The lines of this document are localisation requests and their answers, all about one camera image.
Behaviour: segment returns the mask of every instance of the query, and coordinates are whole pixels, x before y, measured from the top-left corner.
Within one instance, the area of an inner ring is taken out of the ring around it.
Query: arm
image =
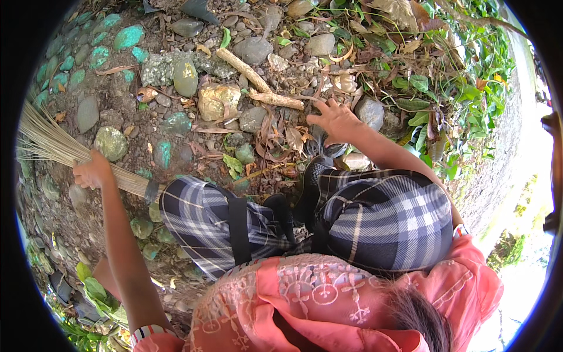
[[[462,224],[463,220],[457,211],[450,194],[434,171],[422,160],[415,157],[408,150],[393,143],[380,133],[371,129],[360,121],[348,107],[338,104],[334,99],[327,103],[316,101],[315,106],[321,115],[308,115],[309,124],[318,124],[329,135],[325,140],[326,145],[336,143],[350,143],[364,153],[375,165],[382,169],[403,169],[420,172],[432,182],[442,187],[452,205],[453,227]]]
[[[90,154],[91,162],[73,167],[74,182],[83,188],[101,188],[106,252],[126,308],[129,330],[133,332],[150,324],[172,330],[129,225],[110,164],[97,150],[91,150]]]

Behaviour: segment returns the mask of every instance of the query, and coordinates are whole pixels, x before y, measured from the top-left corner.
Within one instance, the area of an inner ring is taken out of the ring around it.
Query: broom bristles
[[[47,120],[28,101],[25,102],[19,130],[30,141],[19,139],[21,146],[18,149],[27,152],[27,154],[20,155],[18,158],[23,160],[48,159],[69,167],[73,166],[74,160],[79,164],[91,161],[88,148],[66,133],[45,108],[42,107],[42,110]],[[110,163],[110,165],[118,188],[139,197],[145,196],[149,180],[113,163]],[[160,185],[156,197],[157,201],[163,190],[164,185]]]

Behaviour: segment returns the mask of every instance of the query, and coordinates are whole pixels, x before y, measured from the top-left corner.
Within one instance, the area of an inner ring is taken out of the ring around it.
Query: dark hair
[[[453,351],[450,323],[416,289],[392,289],[390,303],[397,329],[419,331],[430,352]]]

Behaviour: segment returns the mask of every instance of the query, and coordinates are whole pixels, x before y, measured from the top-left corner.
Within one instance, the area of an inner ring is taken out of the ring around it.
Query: broom
[[[29,138],[29,141],[18,138],[21,144],[18,149],[27,152],[27,154],[18,158],[22,160],[53,160],[69,167],[73,166],[75,160],[79,164],[92,161],[88,148],[66,133],[45,108],[42,107],[42,111],[47,119],[43,118],[28,101],[25,102],[19,130]],[[149,180],[113,163],[110,163],[110,166],[118,188],[139,197],[145,196]],[[157,201],[164,188],[164,185],[159,185],[155,198]]]

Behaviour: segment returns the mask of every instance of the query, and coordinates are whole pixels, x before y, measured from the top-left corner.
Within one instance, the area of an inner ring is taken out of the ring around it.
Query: shoe
[[[293,220],[297,226],[305,224],[310,233],[314,232],[315,208],[320,197],[319,177],[323,171],[330,169],[334,169],[332,159],[317,156],[311,160],[303,174],[303,191],[293,208]]]
[[[272,209],[274,217],[279,222],[287,240],[292,244],[296,244],[295,236],[293,235],[293,216],[285,196],[282,193],[273,194],[266,198],[262,205]]]

